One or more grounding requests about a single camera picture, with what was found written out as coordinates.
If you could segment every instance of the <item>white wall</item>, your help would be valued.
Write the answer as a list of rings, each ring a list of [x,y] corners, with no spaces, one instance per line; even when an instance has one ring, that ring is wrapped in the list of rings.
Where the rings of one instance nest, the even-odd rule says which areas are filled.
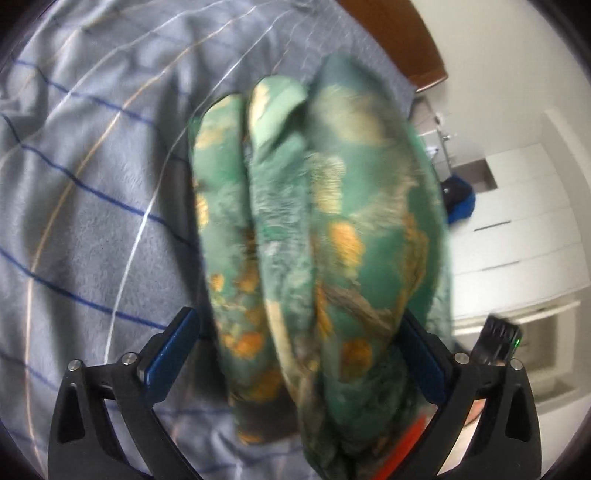
[[[449,79],[429,90],[455,163],[540,141],[558,107],[591,151],[591,86],[562,39],[527,0],[413,0]]]

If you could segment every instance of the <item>wooden headboard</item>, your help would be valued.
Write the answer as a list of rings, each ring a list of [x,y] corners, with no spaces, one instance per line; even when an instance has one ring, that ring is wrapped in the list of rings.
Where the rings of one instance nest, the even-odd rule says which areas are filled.
[[[410,0],[338,1],[419,92],[447,78],[437,46]]]

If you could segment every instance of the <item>green fabric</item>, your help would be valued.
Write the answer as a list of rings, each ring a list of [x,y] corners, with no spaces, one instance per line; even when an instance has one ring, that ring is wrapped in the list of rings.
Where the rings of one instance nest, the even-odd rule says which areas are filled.
[[[222,99],[190,132],[238,436],[297,427],[323,478],[370,478],[424,402],[392,344],[404,309],[451,339],[447,223],[419,140],[340,55],[309,87],[271,76],[248,105]]]

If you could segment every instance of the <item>metal screw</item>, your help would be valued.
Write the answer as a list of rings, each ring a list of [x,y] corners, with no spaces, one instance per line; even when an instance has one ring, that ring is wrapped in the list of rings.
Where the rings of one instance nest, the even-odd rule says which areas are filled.
[[[76,370],[78,370],[80,368],[80,366],[82,365],[82,362],[78,359],[72,360],[69,364],[68,364],[68,370],[70,372],[75,372]]]
[[[521,361],[517,360],[516,358],[512,358],[510,364],[514,370],[521,370],[523,368]]]
[[[131,365],[138,359],[137,354],[133,352],[128,352],[124,356],[121,357],[121,361],[124,365]]]
[[[470,357],[467,356],[464,352],[458,352],[453,356],[453,359],[459,363],[460,365],[467,365],[470,363]]]

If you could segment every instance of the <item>bed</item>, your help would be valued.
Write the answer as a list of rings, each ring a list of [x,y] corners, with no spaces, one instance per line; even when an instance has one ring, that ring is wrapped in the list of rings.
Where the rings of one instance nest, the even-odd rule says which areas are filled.
[[[308,81],[334,51],[410,111],[414,86],[334,0],[61,0],[12,51],[0,72],[0,418],[40,474],[70,360],[138,351],[185,305],[210,316],[189,118],[271,73]],[[316,478],[297,437],[235,441],[211,343],[155,410],[206,479]]]

